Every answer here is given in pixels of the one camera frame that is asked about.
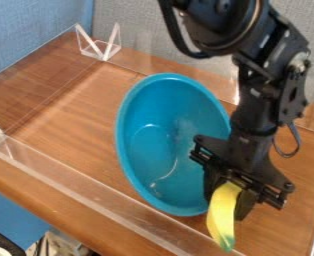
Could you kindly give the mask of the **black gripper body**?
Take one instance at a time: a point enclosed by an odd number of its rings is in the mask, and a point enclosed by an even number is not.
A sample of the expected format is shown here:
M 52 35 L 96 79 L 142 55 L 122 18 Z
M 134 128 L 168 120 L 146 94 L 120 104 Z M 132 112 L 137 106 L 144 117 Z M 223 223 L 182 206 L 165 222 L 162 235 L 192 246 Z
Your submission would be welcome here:
M 189 158 L 202 170 L 206 167 L 227 173 L 227 181 L 241 190 L 257 194 L 257 203 L 281 209 L 295 185 L 269 159 L 273 135 L 233 130 L 227 139 L 196 135 Z

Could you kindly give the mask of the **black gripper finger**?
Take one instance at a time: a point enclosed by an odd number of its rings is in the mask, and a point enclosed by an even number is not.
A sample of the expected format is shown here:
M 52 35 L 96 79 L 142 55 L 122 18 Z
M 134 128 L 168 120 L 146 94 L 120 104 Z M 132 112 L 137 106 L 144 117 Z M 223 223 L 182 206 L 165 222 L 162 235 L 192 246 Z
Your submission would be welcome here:
M 243 190 L 237 196 L 235 207 L 235 220 L 243 221 L 257 203 L 257 194 L 251 190 Z
M 227 182 L 227 173 L 206 167 L 204 169 L 204 198 L 210 201 L 215 190 Z

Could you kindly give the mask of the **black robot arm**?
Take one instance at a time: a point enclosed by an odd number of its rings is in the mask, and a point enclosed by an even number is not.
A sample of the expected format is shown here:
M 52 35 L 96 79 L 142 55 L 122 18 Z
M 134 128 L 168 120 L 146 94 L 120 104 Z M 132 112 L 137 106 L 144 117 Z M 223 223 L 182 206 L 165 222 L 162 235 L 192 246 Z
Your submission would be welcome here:
M 194 58 L 229 55 L 239 68 L 240 101 L 225 139 L 193 137 L 190 159 L 204 169 L 204 196 L 227 183 L 241 189 L 240 221 L 257 203 L 280 209 L 295 185 L 273 166 L 275 134 L 293 128 L 308 101 L 308 41 L 269 0 L 157 0 L 172 42 Z

